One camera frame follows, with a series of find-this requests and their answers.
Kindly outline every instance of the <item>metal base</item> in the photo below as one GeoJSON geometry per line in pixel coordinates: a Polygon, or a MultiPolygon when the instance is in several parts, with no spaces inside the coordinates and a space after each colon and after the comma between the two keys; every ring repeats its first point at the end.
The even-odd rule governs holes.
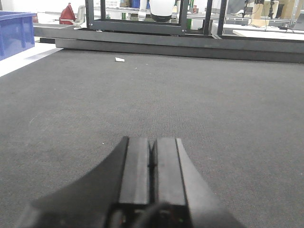
{"type": "Polygon", "coordinates": [[[304,63],[304,42],[299,40],[202,35],[165,36],[39,27],[35,28],[35,36],[56,38],[58,48],[304,63]]]}
{"type": "Polygon", "coordinates": [[[102,41],[56,39],[57,48],[125,52],[138,54],[155,54],[183,57],[204,57],[221,58],[236,60],[253,61],[272,61],[272,62],[290,62],[304,63],[304,54],[302,53],[284,53],[274,51],[254,51],[241,49],[226,49],[215,47],[177,47],[177,46],[159,46],[143,44],[126,44],[102,41]]]}

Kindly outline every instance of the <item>cable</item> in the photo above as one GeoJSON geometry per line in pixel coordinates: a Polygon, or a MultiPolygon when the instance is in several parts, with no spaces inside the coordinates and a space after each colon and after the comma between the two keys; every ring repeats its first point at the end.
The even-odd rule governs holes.
{"type": "Polygon", "coordinates": [[[267,20],[266,20],[266,14],[265,14],[265,7],[264,7],[264,5],[263,5],[263,10],[264,10],[264,19],[265,19],[265,30],[264,30],[264,32],[266,32],[266,30],[267,30],[267,20]]]}
{"type": "Polygon", "coordinates": [[[132,228],[144,228],[147,227],[147,224],[150,220],[157,215],[160,210],[170,209],[171,205],[167,202],[161,202],[149,206],[145,212],[135,221],[132,228]]]}

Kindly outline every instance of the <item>small white paper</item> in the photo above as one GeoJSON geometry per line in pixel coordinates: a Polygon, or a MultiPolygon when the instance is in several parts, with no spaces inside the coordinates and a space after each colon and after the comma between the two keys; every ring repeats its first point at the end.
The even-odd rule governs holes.
{"type": "Polygon", "coordinates": [[[116,58],[115,58],[115,61],[116,61],[116,62],[124,62],[124,59],[123,59],[123,58],[117,58],[117,57],[116,57],[116,58]]]}

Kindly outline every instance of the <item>red bag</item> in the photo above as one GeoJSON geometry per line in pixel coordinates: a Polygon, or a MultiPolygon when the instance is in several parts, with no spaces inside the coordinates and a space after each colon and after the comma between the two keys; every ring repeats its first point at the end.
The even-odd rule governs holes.
{"type": "Polygon", "coordinates": [[[64,24],[64,25],[72,25],[73,23],[70,21],[64,21],[62,19],[67,19],[67,20],[73,20],[75,21],[75,14],[73,12],[71,3],[68,4],[68,6],[61,12],[60,18],[59,18],[59,24],[64,24]]]}

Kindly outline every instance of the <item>white wall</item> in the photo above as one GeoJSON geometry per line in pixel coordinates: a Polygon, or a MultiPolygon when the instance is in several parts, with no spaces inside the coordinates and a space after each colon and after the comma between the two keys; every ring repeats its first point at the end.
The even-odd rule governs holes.
{"type": "Polygon", "coordinates": [[[3,10],[19,12],[61,12],[70,2],[74,13],[85,0],[1,0],[3,10]]]}

